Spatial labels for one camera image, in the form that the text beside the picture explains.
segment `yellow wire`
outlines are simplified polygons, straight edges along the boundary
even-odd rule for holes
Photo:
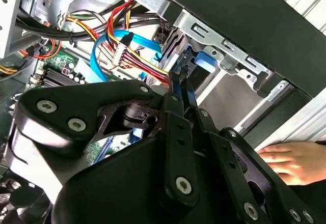
[[[6,70],[3,70],[2,68],[0,68],[0,71],[1,71],[2,73],[7,74],[7,75],[12,75],[12,74],[15,73],[15,72],[13,72],[13,71],[6,71]]]
[[[17,71],[16,69],[7,68],[7,67],[2,66],[2,65],[0,65],[0,68],[1,68],[2,70],[7,71],[7,72],[16,72],[16,71]]]
[[[71,18],[71,17],[66,17],[66,19],[69,20],[69,21],[71,21],[71,22],[75,22],[76,24],[78,24],[81,28],[83,28],[93,38],[94,41],[97,40],[96,37],[93,35],[93,33],[90,32],[88,30],[88,28],[82,22],[80,22],[77,19]]]
[[[114,41],[117,42],[117,43],[120,43],[120,41],[119,41],[117,38],[115,38],[114,36],[112,36],[109,32],[108,32],[108,35],[109,35],[109,37],[110,37],[112,40],[114,40]],[[163,74],[165,74],[165,75],[168,74],[167,71],[162,70],[162,69],[160,69],[159,67],[157,67],[157,66],[151,64],[151,63],[148,62],[147,60],[143,59],[143,58],[142,58],[141,56],[139,56],[135,51],[133,51],[130,47],[127,47],[127,49],[128,49],[129,52],[131,52],[133,55],[135,55],[138,59],[140,59],[141,61],[143,61],[143,63],[145,63],[147,66],[150,66],[151,68],[153,68],[153,69],[155,69],[155,70],[157,70],[157,71],[159,71],[159,72],[161,72],[161,73],[163,73]]]
[[[129,30],[129,25],[130,25],[130,11],[126,13],[126,29],[127,31]]]

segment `hand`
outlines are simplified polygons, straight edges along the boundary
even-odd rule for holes
[[[283,143],[257,152],[288,185],[326,179],[326,146],[312,142]]]

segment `blue tab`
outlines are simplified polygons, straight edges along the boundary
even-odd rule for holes
[[[198,53],[195,64],[207,70],[209,73],[214,73],[216,70],[216,60],[202,51]]]

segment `bolt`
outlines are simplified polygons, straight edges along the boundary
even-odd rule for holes
[[[232,137],[236,137],[236,133],[232,130],[229,130],[229,133],[231,134]]]
[[[176,97],[176,96],[174,96],[174,95],[172,95],[171,98],[172,98],[174,101],[177,101],[177,102],[179,101],[178,97]]]
[[[258,212],[252,204],[247,202],[243,205],[243,208],[252,220],[258,220]]]
[[[202,113],[203,116],[208,117],[208,113],[205,110],[202,109],[201,113]]]
[[[315,223],[314,219],[312,218],[312,216],[307,211],[304,210],[302,213],[304,214],[304,216],[308,220],[308,222]]]
[[[46,52],[49,51],[49,47],[48,47],[48,46],[43,46],[42,49],[43,49],[44,51],[46,51]]]
[[[283,89],[285,88],[285,84],[284,83],[280,83],[278,86],[277,86],[278,89]]]
[[[290,213],[296,221],[301,222],[301,217],[294,209],[290,209]]]
[[[86,123],[78,118],[69,120],[68,126],[71,130],[74,131],[84,131],[86,129]]]
[[[148,93],[149,90],[147,87],[144,87],[144,86],[141,86],[141,90],[144,92],[144,93]]]
[[[37,108],[44,113],[52,113],[57,110],[57,105],[48,100],[41,100],[36,104]]]
[[[184,177],[178,177],[175,181],[177,189],[180,190],[183,194],[190,194],[192,192],[192,186],[190,182]]]

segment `red wire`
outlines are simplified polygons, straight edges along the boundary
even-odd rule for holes
[[[155,71],[149,69],[148,67],[146,67],[143,63],[139,62],[138,60],[132,59],[132,61],[129,62],[134,62],[137,66],[137,68],[145,71],[146,73],[149,73],[150,75],[156,77],[158,80],[160,80],[162,83],[164,83],[164,80],[166,79],[166,77],[162,76],[161,74],[156,73]]]
[[[133,0],[129,0],[128,2],[124,3],[123,5],[116,7],[115,9],[113,9],[112,14],[110,16],[110,18],[107,21],[107,30],[110,32],[110,34],[112,34],[114,36],[114,32],[113,32],[113,17],[120,12],[123,8],[125,8],[127,5],[129,5],[131,3],[131,1]]]
[[[59,53],[60,48],[61,48],[61,41],[59,41],[58,47],[57,47],[56,51],[53,54],[51,54],[49,56],[37,56],[37,55],[35,55],[34,57],[38,58],[38,59],[50,59],[50,58],[53,58],[54,56],[56,56]]]

